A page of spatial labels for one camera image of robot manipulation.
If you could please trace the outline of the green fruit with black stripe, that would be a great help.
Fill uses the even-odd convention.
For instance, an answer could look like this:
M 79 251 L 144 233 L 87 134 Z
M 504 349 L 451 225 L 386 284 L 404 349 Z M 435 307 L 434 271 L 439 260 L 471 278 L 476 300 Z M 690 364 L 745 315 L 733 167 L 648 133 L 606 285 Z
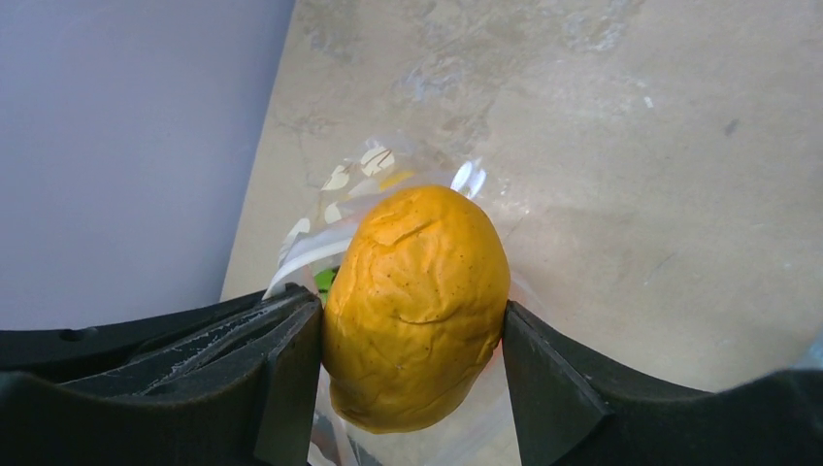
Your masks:
M 338 271 L 338 267 L 329 268 L 318 272 L 314 276 L 317 295 L 322 304 L 325 304 L 328 300 L 328 293 L 334 283 L 334 280 L 336 279 Z

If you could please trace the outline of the clear polka dot zip bag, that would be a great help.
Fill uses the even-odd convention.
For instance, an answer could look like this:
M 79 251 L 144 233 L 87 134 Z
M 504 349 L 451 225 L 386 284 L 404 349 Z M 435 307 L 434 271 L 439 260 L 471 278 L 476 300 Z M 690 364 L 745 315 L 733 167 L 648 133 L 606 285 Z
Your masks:
M 541 303 L 510 259 L 511 206 L 480 157 L 400 136 L 333 170 L 266 291 L 324 309 L 312 463 L 516 463 L 504 307 Z

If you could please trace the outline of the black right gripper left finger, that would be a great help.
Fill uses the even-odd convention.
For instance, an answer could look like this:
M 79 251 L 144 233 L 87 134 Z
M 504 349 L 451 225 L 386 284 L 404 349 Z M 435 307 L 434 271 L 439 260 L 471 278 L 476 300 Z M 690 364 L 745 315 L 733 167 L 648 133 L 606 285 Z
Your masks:
M 84 329 L 1 334 L 5 465 L 304 465 L 322 308 L 290 285 Z

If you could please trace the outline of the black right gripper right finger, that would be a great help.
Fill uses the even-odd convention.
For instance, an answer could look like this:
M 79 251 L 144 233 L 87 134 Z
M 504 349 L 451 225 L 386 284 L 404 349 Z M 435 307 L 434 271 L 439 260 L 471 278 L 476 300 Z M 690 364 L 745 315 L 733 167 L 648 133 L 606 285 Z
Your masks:
M 822 373 L 782 369 L 712 393 L 576 342 L 509 302 L 503 356 L 525 465 L 818 465 Z

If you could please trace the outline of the yellow-orange potato-like fruit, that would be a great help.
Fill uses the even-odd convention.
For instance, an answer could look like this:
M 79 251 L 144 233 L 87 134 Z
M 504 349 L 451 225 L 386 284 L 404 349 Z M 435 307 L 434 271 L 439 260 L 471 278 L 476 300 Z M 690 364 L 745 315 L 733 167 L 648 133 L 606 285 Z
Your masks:
M 497 348 L 509 293 L 501 239 L 473 201 L 441 185 L 382 200 L 358 226 L 324 309 L 333 409 L 373 434 L 443 420 Z

